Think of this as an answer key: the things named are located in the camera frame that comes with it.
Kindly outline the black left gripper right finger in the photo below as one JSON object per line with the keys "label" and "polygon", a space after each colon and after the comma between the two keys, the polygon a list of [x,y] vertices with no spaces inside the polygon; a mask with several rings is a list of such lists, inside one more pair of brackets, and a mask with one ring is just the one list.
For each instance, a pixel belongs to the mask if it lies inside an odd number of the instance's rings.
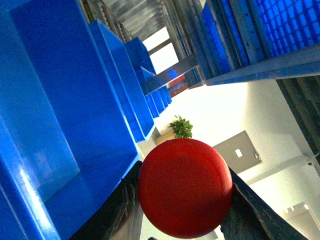
{"label": "black left gripper right finger", "polygon": [[226,240],[305,240],[306,237],[278,215],[233,170],[232,202],[220,225]]}

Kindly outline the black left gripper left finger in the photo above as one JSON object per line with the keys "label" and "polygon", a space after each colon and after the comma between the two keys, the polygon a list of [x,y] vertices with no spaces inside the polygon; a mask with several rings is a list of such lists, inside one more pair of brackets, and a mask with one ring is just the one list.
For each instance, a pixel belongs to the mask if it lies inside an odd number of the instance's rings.
{"label": "black left gripper left finger", "polygon": [[139,202],[137,161],[119,185],[71,240],[139,240],[143,211]]}

